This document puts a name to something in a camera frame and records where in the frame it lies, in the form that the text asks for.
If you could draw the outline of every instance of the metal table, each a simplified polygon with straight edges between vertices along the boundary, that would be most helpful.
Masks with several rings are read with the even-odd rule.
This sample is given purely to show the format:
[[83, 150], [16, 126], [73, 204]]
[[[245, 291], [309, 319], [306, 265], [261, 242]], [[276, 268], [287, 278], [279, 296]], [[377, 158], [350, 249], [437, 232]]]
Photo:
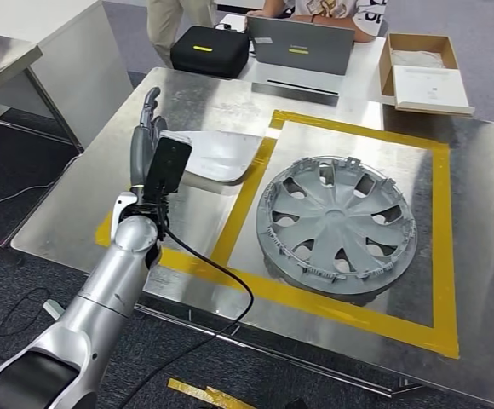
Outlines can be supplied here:
[[[33, 130], [18, 124], [11, 124], [0, 120], [0, 126], [27, 132], [37, 135], [51, 141], [67, 143], [75, 146], [79, 152], [82, 152], [82, 145], [76, 139], [75, 134], [67, 125], [63, 116], [55, 107], [54, 102], [46, 94], [41, 86], [36, 76], [30, 68], [33, 62], [42, 56], [38, 46], [22, 40], [0, 36], [0, 89], [13, 78], [25, 76], [27, 80], [36, 92], [37, 95], [50, 111], [60, 127], [67, 135], [69, 140], [62, 137], [51, 135], [40, 130]], [[5, 238], [0, 244], [0, 254], [5, 260], [13, 263], [20, 262], [20, 259], [4, 251], [2, 246], [7, 244], [13, 235], [18, 231], [15, 228], [13, 232]]]
[[[158, 113], [172, 130], [265, 138], [243, 181], [187, 175], [171, 201], [175, 233], [253, 288], [256, 301], [243, 324], [494, 403], [493, 123], [153, 69], [11, 245], [85, 273], [95, 267], [104, 251], [96, 239], [104, 245], [106, 218], [128, 187], [132, 129], [155, 85], [162, 89]], [[412, 264], [378, 296], [342, 301], [269, 274], [255, 235], [258, 201], [277, 172], [314, 155], [353, 156], [393, 178], [418, 222]], [[151, 271], [147, 294], [228, 318], [246, 303], [221, 275], [165, 246], [167, 267]]]

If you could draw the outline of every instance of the yellow tape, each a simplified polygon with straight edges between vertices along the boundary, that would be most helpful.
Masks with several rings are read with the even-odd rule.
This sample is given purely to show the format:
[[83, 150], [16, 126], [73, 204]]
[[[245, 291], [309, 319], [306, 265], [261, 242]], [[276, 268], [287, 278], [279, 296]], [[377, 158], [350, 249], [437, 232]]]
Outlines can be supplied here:
[[353, 135], [367, 136], [369, 138], [378, 139], [380, 141], [399, 143], [411, 147], [420, 147], [421, 149], [433, 149], [435, 147], [446, 147], [447, 145], [430, 141], [427, 139], [418, 138], [415, 136], [397, 134], [395, 132], [387, 132], [386, 130], [373, 130], [364, 126], [345, 124], [342, 122], [331, 121], [329, 119], [310, 117], [308, 115], [301, 115], [295, 112], [274, 111], [273, 120], [290, 121], [298, 124], [309, 126], [316, 126], [317, 128], [324, 128], [326, 130], [335, 130], [338, 132], [345, 132]]
[[107, 213], [105, 219], [99, 225], [95, 231], [95, 244], [101, 245], [103, 247], [109, 247], [110, 245], [110, 219], [113, 217], [113, 212]]
[[294, 54], [309, 54], [310, 51], [307, 49], [289, 49], [289, 53], [294, 53]]
[[272, 117], [271, 121], [270, 122], [270, 127], [273, 130], [282, 130], [284, 126], [285, 121], [282, 119]]
[[433, 151], [433, 326], [457, 344], [449, 150]]
[[223, 409], [255, 409], [254, 406], [247, 405], [233, 396], [225, 394], [220, 390], [212, 388], [211, 386], [208, 386], [205, 390], [198, 389], [171, 377], [167, 382], [167, 387]]
[[276, 142], [277, 140], [269, 137], [262, 140], [253, 162], [247, 169], [243, 186], [238, 194], [236, 204], [211, 253], [212, 260], [223, 265], [227, 264]]
[[209, 47], [202, 47], [201, 45], [194, 45], [193, 48], [197, 49], [198, 51], [205, 51], [206, 53], [210, 53], [213, 51], [213, 49], [210, 49]]
[[[212, 268], [204, 262], [188, 254], [165, 249], [161, 265], [184, 273], [193, 274], [198, 278], [206, 279], [215, 284], [227, 285], [237, 290], [242, 290], [233, 279]], [[329, 297], [319, 296], [313, 292], [304, 291], [288, 284], [267, 279], [256, 274], [229, 268], [233, 273], [242, 279], [257, 297], [279, 302], [290, 308], [300, 309], [310, 314], [335, 320], [361, 330], [374, 332], [384, 337], [390, 337], [404, 343], [439, 352], [446, 356], [453, 356], [454, 351], [437, 342], [433, 329], [415, 322], [403, 320], [392, 315], [387, 315], [368, 308], [358, 307], [348, 302], [341, 302]]]

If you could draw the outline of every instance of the black case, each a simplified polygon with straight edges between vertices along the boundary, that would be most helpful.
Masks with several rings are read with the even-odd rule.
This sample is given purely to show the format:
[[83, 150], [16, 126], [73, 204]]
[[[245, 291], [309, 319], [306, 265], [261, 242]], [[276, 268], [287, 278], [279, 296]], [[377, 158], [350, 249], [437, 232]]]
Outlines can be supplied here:
[[237, 78], [249, 58], [249, 36], [242, 32], [190, 27], [172, 47], [176, 70]]

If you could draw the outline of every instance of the white table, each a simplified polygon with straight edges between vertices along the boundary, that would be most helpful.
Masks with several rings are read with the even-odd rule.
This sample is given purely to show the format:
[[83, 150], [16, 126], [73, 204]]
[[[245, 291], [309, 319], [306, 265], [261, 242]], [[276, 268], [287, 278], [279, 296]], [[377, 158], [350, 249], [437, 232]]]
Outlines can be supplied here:
[[[245, 28], [245, 16], [227, 14], [221, 23], [229, 24], [233, 30], [242, 32]], [[380, 37], [377, 37], [371, 43], [355, 43], [349, 59], [347, 71], [343, 76], [264, 64], [258, 62], [253, 55], [250, 55], [239, 78], [252, 83], [273, 84], [298, 89], [302, 89], [302, 87], [320, 89], [338, 93], [339, 96], [393, 105], [394, 103], [393, 99], [381, 95], [380, 88], [378, 65], [384, 44], [385, 39]], [[273, 83], [272, 80], [291, 85], [276, 84]]]
[[[39, 45], [31, 69], [84, 148], [132, 91], [101, 0], [0, 0], [0, 36]], [[0, 104], [51, 116], [24, 76]]]

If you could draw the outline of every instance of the black cable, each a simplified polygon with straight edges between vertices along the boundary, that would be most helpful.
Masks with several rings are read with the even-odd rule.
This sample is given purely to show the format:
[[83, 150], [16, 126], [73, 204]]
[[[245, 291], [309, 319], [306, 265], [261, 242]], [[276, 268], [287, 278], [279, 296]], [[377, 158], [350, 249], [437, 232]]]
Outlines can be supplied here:
[[172, 239], [175, 241], [178, 245], [180, 245], [181, 247], [183, 247], [184, 249], [188, 251], [189, 253], [191, 253], [191, 254], [197, 257], [197, 258], [199, 258], [200, 260], [202, 260], [203, 262], [206, 262], [207, 264], [209, 264], [212, 267], [217, 268], [218, 270], [221, 271], [221, 272], [227, 275], [228, 277], [230, 277], [230, 278], [234, 279], [235, 281], [239, 283], [241, 286], [245, 288], [245, 290], [247, 291], [249, 294], [249, 297], [250, 297], [249, 304], [247, 305], [247, 307], [245, 309], [244, 309], [242, 313], [239, 314], [239, 316], [237, 316], [237, 318], [236, 318], [235, 320], [232, 321], [231, 323], [225, 326], [222, 330], [216, 332], [215, 335], [212, 335], [212, 337], [207, 338], [206, 340], [202, 341], [200, 343], [196, 343], [196, 344], [193, 345], [190, 348], [188, 348], [188, 349], [186, 349], [185, 351], [181, 352], [181, 354], [176, 355], [174, 358], [170, 358], [169, 360], [166, 360], [166, 361], [163, 362], [160, 366], [157, 366], [157, 367], [154, 368], [153, 371], [151, 371], [150, 373], [149, 373], [148, 375], [144, 377], [142, 381], [139, 382], [135, 388], [134, 388], [132, 392], [130, 392], [124, 400], [122, 400], [122, 403], [120, 403], [120, 405], [119, 406], [118, 409], [124, 409], [128, 403], [130, 402], [130, 400], [132, 400], [134, 396], [135, 396], [141, 388], [147, 385], [148, 382], [150, 381], [150, 379], [153, 378], [157, 373], [159, 373], [161, 370], [165, 368], [166, 366], [169, 366], [169, 365], [175, 362], [176, 360], [181, 359], [181, 358], [182, 358], [182, 357], [184, 357], [184, 356], [185, 356], [187, 354], [190, 354], [190, 353], [193, 352], [195, 349], [202, 347], [203, 345], [205, 345], [206, 343], [208, 343], [209, 341], [215, 339], [218, 335], [221, 335], [221, 334], [232, 328], [234, 325], [237, 325], [237, 323], [239, 323], [241, 319], [242, 319], [243, 317], [247, 315], [247, 313], [249, 313], [249, 311], [251, 309], [251, 307], [253, 306], [253, 303], [255, 301], [255, 295], [253, 295], [253, 292], [251, 291], [251, 289], [248, 285], [246, 285], [242, 279], [240, 279], [239, 277], [235, 275], [234, 273], [233, 273], [233, 272], [231, 272], [231, 271], [230, 271], [230, 270], [228, 270], [227, 268], [220, 266], [220, 265], [217, 264], [216, 262], [214, 262], [214, 261], [212, 261], [212, 260], [211, 260], [209, 258], [203, 256], [202, 254], [198, 253], [197, 251], [195, 251], [192, 247], [190, 247], [189, 245], [187, 245], [183, 240], [179, 239], [178, 237], [175, 236], [173, 232], [172, 232], [166, 225], [166, 223], [163, 222], [164, 220], [165, 220], [165, 218], [162, 217], [162, 211], [160, 211], [160, 210], [158, 210], [158, 219], [160, 220], [160, 221], [162, 221], [162, 226], [164, 229], [164, 231], [165, 231], [165, 233], [167, 235], [168, 235], [169, 237], [171, 237]]
[[[11, 318], [11, 316], [13, 315], [22, 302], [24, 302], [24, 301], [38, 302], [38, 301], [33, 300], [32, 298], [30, 298], [30, 296], [31, 296], [33, 293], [36, 292], [36, 291], [44, 291], [45, 292], [44, 298], [45, 300], [48, 300], [48, 298], [50, 298], [50, 291], [48, 289], [45, 288], [45, 287], [36, 287], [36, 288], [33, 288], [33, 290], [30, 290], [30, 292], [26, 293], [23, 297], [21, 297], [19, 301], [15, 303], [14, 307], [10, 309], [6, 315], [5, 315], [5, 318], [3, 318], [1, 321], [1, 323], [0, 323], [0, 338], [11, 337], [13, 335], [20, 334], [21, 332], [24, 332], [24, 331], [27, 330], [30, 326], [33, 325], [36, 320], [37, 320], [37, 318], [39, 318], [39, 315], [40, 315], [41, 312], [42, 311], [42, 306], [42, 305], [41, 305], [41, 308], [39, 310], [39, 312], [37, 312], [37, 314], [36, 314], [33, 318], [30, 320], [27, 324], [26, 324], [26, 325], [18, 329], [18, 330], [15, 330], [15, 331], [12, 331], [12, 332], [5, 332], [5, 331], [2, 332], [3, 327], [5, 326], [5, 324], [6, 324], [6, 322], [9, 318]], [[0, 353], [0, 360], [8, 360], [8, 359], [8, 358], [2, 356]]]
[[229, 31], [230, 31], [230, 32], [234, 32], [234, 31], [235, 31], [235, 30], [233, 30], [233, 29], [232, 29], [232, 26], [230, 26], [230, 24], [227, 24], [227, 23], [218, 23], [218, 24], [215, 24], [215, 26], [213, 26], [213, 28], [217, 28], [217, 27], [218, 27], [218, 26], [222, 26], [224, 30], [229, 30]]

